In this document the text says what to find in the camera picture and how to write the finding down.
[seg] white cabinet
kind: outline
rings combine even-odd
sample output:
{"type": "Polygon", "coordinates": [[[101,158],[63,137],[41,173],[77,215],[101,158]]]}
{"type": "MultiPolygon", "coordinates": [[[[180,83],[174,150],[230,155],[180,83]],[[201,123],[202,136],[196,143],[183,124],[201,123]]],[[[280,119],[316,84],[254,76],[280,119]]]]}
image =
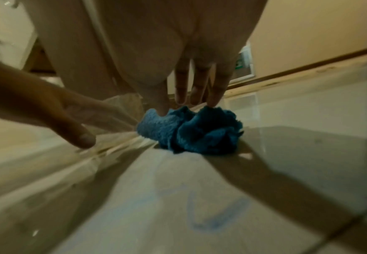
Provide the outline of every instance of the white cabinet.
{"type": "Polygon", "coordinates": [[[37,39],[24,6],[0,0],[0,62],[22,69],[37,39]]]}

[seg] hand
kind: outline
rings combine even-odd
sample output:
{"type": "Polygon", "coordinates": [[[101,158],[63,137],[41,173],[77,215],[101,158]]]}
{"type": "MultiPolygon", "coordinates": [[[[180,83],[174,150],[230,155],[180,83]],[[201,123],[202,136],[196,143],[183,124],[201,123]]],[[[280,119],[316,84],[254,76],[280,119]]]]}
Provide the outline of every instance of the hand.
{"type": "Polygon", "coordinates": [[[165,115],[169,108],[166,78],[175,69],[175,99],[184,104],[191,59],[196,70],[190,103],[201,102],[210,67],[215,64],[216,77],[207,104],[217,105],[266,2],[95,0],[95,7],[122,79],[165,115]]]}
{"type": "Polygon", "coordinates": [[[47,83],[0,63],[0,118],[44,126],[80,148],[96,138],[82,124],[132,131],[137,121],[116,107],[47,83]]]}

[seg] blue scribble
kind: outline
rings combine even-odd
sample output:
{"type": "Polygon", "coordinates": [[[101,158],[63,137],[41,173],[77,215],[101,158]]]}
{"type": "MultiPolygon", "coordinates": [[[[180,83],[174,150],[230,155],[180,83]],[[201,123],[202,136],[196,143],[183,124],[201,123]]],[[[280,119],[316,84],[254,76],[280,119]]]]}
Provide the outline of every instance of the blue scribble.
{"type": "Polygon", "coordinates": [[[249,206],[250,201],[248,198],[239,198],[223,211],[217,215],[206,219],[202,222],[195,221],[195,207],[194,207],[195,193],[191,192],[188,196],[187,203],[187,216],[188,222],[193,230],[201,231],[205,233],[213,233],[224,229],[235,221],[249,206]]]}

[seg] cleaning rag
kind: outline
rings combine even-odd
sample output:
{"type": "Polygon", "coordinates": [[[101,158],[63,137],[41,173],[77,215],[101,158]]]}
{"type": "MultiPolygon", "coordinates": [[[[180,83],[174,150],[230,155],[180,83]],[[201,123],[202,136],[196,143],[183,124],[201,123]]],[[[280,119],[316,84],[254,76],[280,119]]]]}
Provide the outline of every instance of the cleaning rag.
{"type": "Polygon", "coordinates": [[[236,118],[232,111],[221,108],[204,107],[195,113],[184,106],[164,117],[149,109],[137,132],[174,153],[229,154],[236,150],[243,134],[242,123],[236,118]]]}

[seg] blue microfiber towel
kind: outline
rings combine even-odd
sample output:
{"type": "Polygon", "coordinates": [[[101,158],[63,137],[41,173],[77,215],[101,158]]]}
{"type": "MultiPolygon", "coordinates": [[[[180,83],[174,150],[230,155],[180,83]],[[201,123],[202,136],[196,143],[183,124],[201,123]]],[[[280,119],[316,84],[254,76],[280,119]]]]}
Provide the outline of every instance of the blue microfiber towel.
{"type": "Polygon", "coordinates": [[[204,107],[198,113],[186,106],[160,117],[149,109],[137,126],[141,136],[156,140],[174,153],[229,154],[243,134],[242,123],[230,110],[204,107]]]}

